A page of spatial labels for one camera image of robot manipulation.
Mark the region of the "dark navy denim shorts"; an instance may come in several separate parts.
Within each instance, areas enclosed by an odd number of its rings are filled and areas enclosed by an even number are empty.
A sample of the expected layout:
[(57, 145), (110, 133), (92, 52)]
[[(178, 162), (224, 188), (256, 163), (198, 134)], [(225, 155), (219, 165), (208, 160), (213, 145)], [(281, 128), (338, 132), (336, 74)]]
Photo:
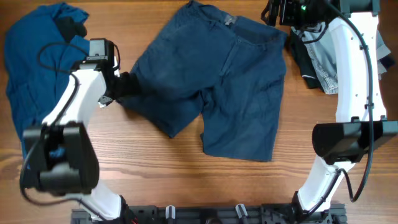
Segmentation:
[(120, 104), (175, 137), (202, 116), (203, 152), (268, 162), (279, 125), (287, 34), (209, 4), (182, 6), (137, 59)]

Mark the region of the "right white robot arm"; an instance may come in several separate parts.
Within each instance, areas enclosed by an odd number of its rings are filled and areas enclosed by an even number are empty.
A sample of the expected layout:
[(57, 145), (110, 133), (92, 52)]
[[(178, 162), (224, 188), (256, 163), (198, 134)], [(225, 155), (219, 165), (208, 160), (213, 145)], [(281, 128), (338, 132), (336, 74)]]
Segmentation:
[(341, 181), (362, 158), (397, 135), (397, 122), (387, 119), (380, 94), (376, 31), (379, 1), (269, 1), (261, 19), (309, 30), (324, 22), (336, 54), (338, 104), (334, 123), (317, 124), (312, 132), (315, 160), (292, 203), (280, 208), (288, 223), (336, 219), (331, 199)]

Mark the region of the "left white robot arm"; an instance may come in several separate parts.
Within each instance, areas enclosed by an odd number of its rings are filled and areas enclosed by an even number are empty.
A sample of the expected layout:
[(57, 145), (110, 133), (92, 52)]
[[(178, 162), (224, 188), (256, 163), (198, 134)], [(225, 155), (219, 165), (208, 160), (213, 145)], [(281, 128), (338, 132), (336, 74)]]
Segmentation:
[(94, 223), (137, 223), (125, 199), (100, 181), (100, 167), (86, 131), (102, 101), (108, 82), (121, 76), (118, 68), (79, 69), (55, 108), (40, 126), (23, 133), (28, 153), (19, 188), (37, 206), (78, 202)]

